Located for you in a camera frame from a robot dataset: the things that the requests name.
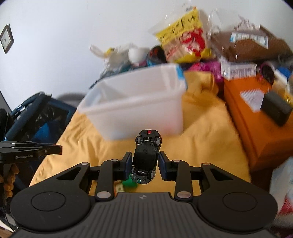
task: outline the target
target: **white label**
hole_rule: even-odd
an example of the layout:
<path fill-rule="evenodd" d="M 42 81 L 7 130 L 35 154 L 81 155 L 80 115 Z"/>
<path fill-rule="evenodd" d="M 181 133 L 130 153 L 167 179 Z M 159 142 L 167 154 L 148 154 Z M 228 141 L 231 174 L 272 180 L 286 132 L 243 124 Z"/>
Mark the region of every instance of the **white label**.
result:
<path fill-rule="evenodd" d="M 246 104 L 254 113 L 260 111 L 264 95 L 264 92 L 260 89 L 253 89 L 240 93 L 241 98 L 244 100 L 244 102 L 246 102 Z"/>
<path fill-rule="evenodd" d="M 269 48 L 269 39 L 267 36 L 252 35 L 245 33 L 233 32 L 230 38 L 230 42 L 235 43 L 239 40 L 253 40 L 258 43 L 260 46 L 268 49 Z"/>
<path fill-rule="evenodd" d="M 221 64 L 221 73 L 227 80 L 256 76 L 256 64 Z"/>

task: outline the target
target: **wall clock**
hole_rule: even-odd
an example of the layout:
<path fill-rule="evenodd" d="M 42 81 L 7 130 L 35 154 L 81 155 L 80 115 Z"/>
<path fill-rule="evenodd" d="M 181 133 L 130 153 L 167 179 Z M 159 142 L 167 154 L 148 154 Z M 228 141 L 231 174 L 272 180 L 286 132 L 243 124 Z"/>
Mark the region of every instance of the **wall clock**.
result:
<path fill-rule="evenodd" d="M 11 46 L 14 43 L 10 25 L 6 25 L 0 35 L 1 45 L 5 54 L 10 50 Z"/>

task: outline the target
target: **black box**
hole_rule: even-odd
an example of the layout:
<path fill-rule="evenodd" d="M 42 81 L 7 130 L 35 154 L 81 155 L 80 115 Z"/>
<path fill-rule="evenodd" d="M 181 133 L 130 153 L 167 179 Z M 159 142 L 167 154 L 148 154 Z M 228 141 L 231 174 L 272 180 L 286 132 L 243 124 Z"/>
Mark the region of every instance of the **black box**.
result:
<path fill-rule="evenodd" d="M 261 109 L 272 118 L 278 126 L 283 126 L 288 121 L 292 112 L 292 107 L 274 91 L 270 91 L 264 96 Z"/>

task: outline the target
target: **ribbed black surface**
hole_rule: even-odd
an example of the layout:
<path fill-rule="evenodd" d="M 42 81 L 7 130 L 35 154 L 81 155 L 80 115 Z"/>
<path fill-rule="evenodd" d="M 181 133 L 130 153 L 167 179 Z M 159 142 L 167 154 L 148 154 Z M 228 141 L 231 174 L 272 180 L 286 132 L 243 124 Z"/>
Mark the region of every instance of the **ribbed black surface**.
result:
<path fill-rule="evenodd" d="M 268 231 L 238 235 L 218 231 L 204 223 L 188 203 L 168 193 L 119 193 L 97 203 L 80 224 L 55 234 L 18 231 L 13 238 L 274 238 Z"/>

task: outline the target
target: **plastic bag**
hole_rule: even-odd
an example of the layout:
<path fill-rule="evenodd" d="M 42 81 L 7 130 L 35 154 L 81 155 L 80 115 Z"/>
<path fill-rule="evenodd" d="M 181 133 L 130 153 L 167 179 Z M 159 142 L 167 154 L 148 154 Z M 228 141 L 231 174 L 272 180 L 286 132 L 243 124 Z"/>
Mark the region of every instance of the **plastic bag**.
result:
<path fill-rule="evenodd" d="M 215 9 L 209 15 L 208 38 L 212 33 L 220 31 L 241 31 L 241 30 L 259 30 L 259 26 L 249 22 L 248 19 L 240 16 L 236 11 L 226 9 Z"/>
<path fill-rule="evenodd" d="M 293 157 L 273 171 L 270 194 L 278 204 L 278 213 L 273 225 L 293 228 Z"/>
<path fill-rule="evenodd" d="M 162 43 L 168 62 L 193 63 L 211 56 L 199 11 L 190 3 L 177 8 L 149 32 Z"/>
<path fill-rule="evenodd" d="M 90 51 L 105 61 L 104 70 L 101 73 L 99 79 L 130 70 L 131 62 L 128 58 L 128 52 L 130 48 L 137 48 L 137 46 L 130 43 L 127 45 L 118 46 L 116 48 L 110 48 L 106 52 L 103 52 L 98 47 L 91 45 Z"/>
<path fill-rule="evenodd" d="M 210 14 L 208 25 L 213 50 L 229 62 L 258 62 L 292 55 L 284 40 L 236 12 L 216 9 Z"/>

